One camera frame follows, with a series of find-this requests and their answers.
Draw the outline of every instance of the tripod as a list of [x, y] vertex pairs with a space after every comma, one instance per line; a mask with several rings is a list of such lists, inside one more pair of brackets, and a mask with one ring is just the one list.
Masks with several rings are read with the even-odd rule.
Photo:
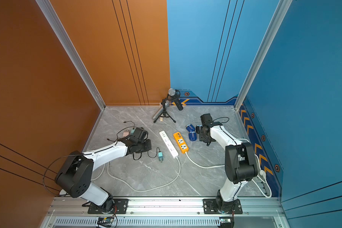
[[171, 118], [171, 120], [173, 120], [174, 123], [176, 123], [176, 121], [167, 113], [166, 111], [166, 107], [165, 107], [165, 103], [168, 99], [164, 98], [162, 99], [161, 105], [163, 107], [163, 111], [162, 113], [153, 121], [154, 123], [158, 120], [158, 118], [162, 117], [162, 118]]

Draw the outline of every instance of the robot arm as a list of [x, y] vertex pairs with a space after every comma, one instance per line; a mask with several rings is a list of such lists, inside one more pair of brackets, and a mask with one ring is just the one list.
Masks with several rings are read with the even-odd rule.
[[119, 139], [106, 147], [80, 153], [74, 151], [66, 159], [55, 178], [56, 184], [62, 187], [71, 197], [84, 198], [104, 211], [113, 207], [113, 196], [104, 189], [91, 183], [92, 172], [116, 158], [133, 153], [142, 153], [151, 149], [148, 132], [136, 128], [133, 134]]
[[225, 148], [225, 173], [227, 179], [218, 191], [216, 201], [221, 213], [228, 213], [242, 187], [256, 177], [259, 171], [255, 152], [250, 143], [243, 143], [231, 135], [220, 122], [214, 122], [210, 114], [201, 117], [200, 139], [207, 143], [217, 141]]

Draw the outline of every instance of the white power strip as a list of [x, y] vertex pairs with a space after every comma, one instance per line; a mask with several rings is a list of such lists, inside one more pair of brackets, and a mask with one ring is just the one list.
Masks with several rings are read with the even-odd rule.
[[172, 157], [173, 158], [177, 157], [179, 155], [179, 153], [177, 152], [177, 150], [175, 149], [175, 147], [171, 143], [171, 140], [167, 136], [166, 132], [165, 131], [160, 131], [160, 135], [161, 135], [163, 141], [165, 142], [167, 148], [171, 152]]

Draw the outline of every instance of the blue wall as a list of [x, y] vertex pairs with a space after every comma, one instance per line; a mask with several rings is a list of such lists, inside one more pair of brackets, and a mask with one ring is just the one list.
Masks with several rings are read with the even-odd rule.
[[342, 1], [292, 1], [247, 99], [291, 226], [342, 224]]
[[168, 0], [171, 87], [203, 102], [236, 96], [278, 2]]

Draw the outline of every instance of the microphone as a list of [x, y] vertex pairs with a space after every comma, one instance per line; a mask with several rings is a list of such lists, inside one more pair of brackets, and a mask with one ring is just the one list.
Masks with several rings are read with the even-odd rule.
[[173, 88], [169, 89], [169, 96], [171, 98], [171, 102], [174, 102], [177, 108], [181, 111], [184, 109], [184, 107], [182, 107], [182, 104], [180, 103], [180, 100], [179, 100], [180, 94], [181, 94], [180, 91], [178, 91], [177, 89], [173, 89]]
[[[165, 108], [167, 108], [170, 104], [171, 102], [167, 100], [165, 102]], [[152, 116], [152, 120], [156, 120], [161, 115], [162, 112], [163, 112], [163, 107], [160, 107], [160, 109]]]

